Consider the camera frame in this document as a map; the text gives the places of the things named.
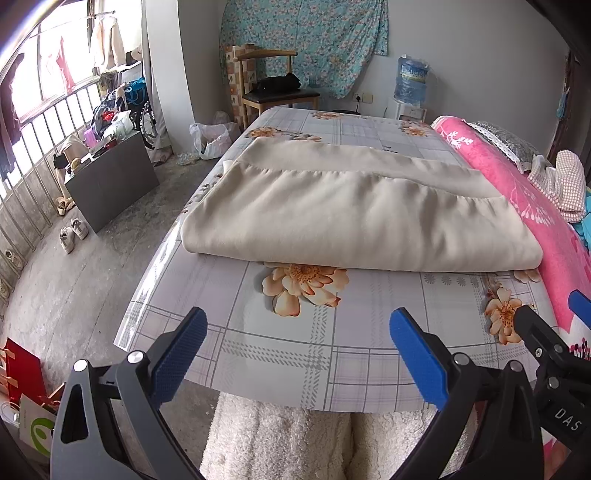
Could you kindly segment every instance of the floral curtain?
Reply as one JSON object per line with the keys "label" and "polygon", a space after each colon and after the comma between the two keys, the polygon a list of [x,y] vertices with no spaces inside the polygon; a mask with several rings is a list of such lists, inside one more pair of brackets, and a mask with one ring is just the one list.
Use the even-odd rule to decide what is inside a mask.
{"label": "floral curtain", "polygon": [[[343,98],[372,54],[388,54],[388,0],[228,0],[222,57],[225,47],[247,43],[296,50],[293,72],[303,86]],[[285,57],[258,70],[259,78],[285,75]]]}

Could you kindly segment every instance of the white plastic bag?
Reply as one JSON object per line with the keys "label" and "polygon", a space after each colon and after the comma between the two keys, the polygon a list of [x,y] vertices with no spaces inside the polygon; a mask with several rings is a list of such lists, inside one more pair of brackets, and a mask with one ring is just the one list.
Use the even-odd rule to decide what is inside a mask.
{"label": "white plastic bag", "polygon": [[238,124],[231,122],[230,115],[228,115],[226,112],[216,112],[213,116],[212,124],[213,125],[220,125],[220,124],[226,125],[226,128],[228,129],[228,133],[230,134],[230,139],[232,140],[232,143],[234,143],[236,140],[238,140],[238,137],[240,137],[240,134],[242,133],[242,132],[240,132],[240,127],[238,126]]}
{"label": "white plastic bag", "polygon": [[238,137],[240,137],[240,127],[237,123],[234,122],[230,122],[224,125],[226,125],[228,133],[230,134],[230,139],[232,140],[232,143],[234,143],[236,140],[238,140]]}
{"label": "white plastic bag", "polygon": [[114,135],[117,141],[121,142],[131,133],[134,125],[129,118],[130,111],[120,112],[113,117],[111,124],[105,130],[103,138],[107,135]]}
{"label": "white plastic bag", "polygon": [[193,137],[195,150],[204,160],[219,158],[232,146],[232,139],[226,125],[192,124],[189,133]]}
{"label": "white plastic bag", "polygon": [[214,125],[219,124],[228,124],[230,123],[230,115],[226,112],[216,112],[213,115],[213,122]]}

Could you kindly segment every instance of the pink towel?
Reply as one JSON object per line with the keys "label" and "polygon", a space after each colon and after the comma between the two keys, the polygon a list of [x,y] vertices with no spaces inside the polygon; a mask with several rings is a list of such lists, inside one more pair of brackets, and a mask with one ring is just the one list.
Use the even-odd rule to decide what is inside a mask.
{"label": "pink towel", "polygon": [[509,199],[544,251],[540,274],[552,303],[559,332],[574,351],[591,332],[573,316],[568,298],[580,290],[591,298],[591,258],[559,210],[493,146],[461,119],[443,116],[433,128],[472,168],[476,168]]}

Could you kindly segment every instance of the white wall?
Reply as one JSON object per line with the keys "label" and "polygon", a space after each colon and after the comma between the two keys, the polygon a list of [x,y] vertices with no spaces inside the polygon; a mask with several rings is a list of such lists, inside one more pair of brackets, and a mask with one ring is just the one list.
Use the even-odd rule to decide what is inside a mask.
{"label": "white wall", "polygon": [[[373,56],[354,90],[382,116],[394,92],[397,59],[427,60],[427,119],[456,115],[496,123],[542,152],[551,144],[567,46],[525,0],[388,0],[388,57]],[[355,109],[351,100],[327,107]]]}
{"label": "white wall", "polygon": [[178,20],[178,0],[144,0],[152,71],[175,153],[189,152],[194,122]]}
{"label": "white wall", "polygon": [[219,56],[218,2],[178,0],[187,86],[196,122],[210,124],[226,101]]}

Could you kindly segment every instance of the black chair seat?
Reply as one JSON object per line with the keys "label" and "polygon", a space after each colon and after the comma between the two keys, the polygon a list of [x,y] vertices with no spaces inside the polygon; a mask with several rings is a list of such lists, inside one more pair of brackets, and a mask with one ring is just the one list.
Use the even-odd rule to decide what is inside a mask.
{"label": "black chair seat", "polygon": [[244,96],[245,100],[254,103],[270,103],[282,102],[283,100],[295,100],[306,97],[319,97],[320,94],[314,90],[294,90],[289,93],[264,93],[264,92],[249,92]]}

